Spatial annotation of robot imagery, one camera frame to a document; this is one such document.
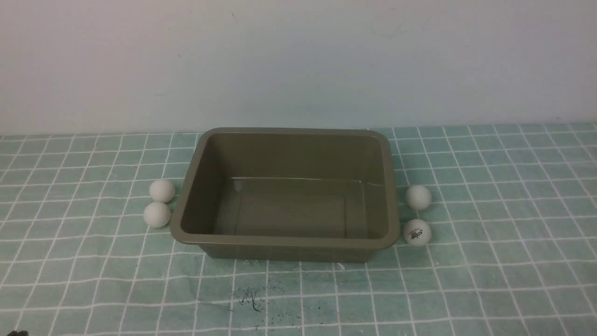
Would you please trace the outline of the black robot arm left side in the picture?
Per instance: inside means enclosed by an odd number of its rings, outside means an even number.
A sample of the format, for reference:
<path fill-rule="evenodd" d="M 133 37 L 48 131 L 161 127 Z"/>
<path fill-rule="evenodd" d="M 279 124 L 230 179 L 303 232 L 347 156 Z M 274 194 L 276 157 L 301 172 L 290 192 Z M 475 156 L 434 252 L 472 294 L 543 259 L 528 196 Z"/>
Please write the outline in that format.
<path fill-rule="evenodd" d="M 28 336 L 27 330 L 12 330 L 7 336 Z"/>

